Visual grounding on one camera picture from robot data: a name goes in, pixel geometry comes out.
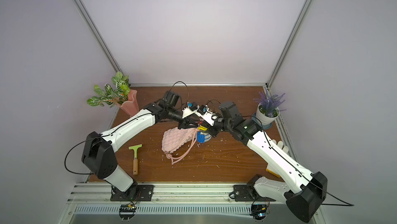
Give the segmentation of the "small plush toy decoration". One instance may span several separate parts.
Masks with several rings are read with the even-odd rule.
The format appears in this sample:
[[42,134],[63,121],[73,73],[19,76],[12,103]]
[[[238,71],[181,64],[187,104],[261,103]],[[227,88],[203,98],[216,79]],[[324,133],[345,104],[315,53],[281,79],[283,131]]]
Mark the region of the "small plush toy decoration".
[[212,138],[211,134],[208,131],[208,128],[199,126],[197,128],[197,142],[205,143],[208,142]]

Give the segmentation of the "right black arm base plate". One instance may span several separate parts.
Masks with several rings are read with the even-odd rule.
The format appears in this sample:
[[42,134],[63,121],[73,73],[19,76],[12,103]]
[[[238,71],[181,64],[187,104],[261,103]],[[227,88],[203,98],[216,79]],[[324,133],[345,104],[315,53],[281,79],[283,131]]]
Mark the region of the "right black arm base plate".
[[228,197],[236,202],[248,202],[248,201],[263,201],[263,202],[275,202],[272,198],[261,197],[253,188],[249,185],[234,185],[233,191],[228,194]]

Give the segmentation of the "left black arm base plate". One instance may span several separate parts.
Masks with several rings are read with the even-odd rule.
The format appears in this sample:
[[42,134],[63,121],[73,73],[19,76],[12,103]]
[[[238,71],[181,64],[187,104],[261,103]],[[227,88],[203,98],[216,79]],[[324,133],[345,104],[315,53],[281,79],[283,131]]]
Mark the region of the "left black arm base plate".
[[126,192],[120,191],[115,186],[111,186],[111,198],[110,201],[151,201],[154,185],[149,184],[132,184]]

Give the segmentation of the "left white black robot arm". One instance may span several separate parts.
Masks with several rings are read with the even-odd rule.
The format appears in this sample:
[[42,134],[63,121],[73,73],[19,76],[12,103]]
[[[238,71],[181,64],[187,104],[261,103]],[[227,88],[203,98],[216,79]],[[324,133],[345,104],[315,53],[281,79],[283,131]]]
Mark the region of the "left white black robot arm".
[[98,178],[110,183],[116,191],[132,198],[136,193],[136,182],[117,162],[115,153],[141,131],[159,123],[173,120],[179,128],[197,127],[190,115],[204,114],[197,103],[185,103],[183,110],[175,108],[180,96],[172,90],[166,91],[163,98],[146,105],[136,115],[122,124],[101,134],[93,132],[85,141],[81,161]]

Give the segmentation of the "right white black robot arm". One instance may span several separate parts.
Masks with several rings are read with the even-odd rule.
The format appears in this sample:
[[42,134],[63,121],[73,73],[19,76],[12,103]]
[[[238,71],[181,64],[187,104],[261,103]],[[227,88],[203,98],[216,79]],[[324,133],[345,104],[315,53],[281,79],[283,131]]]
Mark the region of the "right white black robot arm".
[[258,154],[283,179],[283,183],[258,177],[253,182],[260,197],[269,197],[286,204],[302,222],[308,223],[320,206],[325,205],[328,179],[321,172],[312,172],[291,158],[264,131],[261,121],[253,116],[243,116],[233,102],[220,105],[220,112],[199,106],[197,115],[214,132],[228,132],[237,141]]

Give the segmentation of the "pink knitted bag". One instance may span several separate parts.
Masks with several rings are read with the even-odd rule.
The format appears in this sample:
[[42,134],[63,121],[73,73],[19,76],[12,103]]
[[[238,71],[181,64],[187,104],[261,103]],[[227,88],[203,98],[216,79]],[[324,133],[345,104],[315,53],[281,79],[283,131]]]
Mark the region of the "pink knitted bag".
[[[166,155],[166,158],[171,160],[171,165],[183,160],[188,155],[192,147],[197,142],[198,131],[199,130],[197,128],[178,129],[176,127],[164,132],[161,142],[162,151]],[[191,141],[191,144],[187,151],[179,157],[174,157],[173,153],[189,141]]]

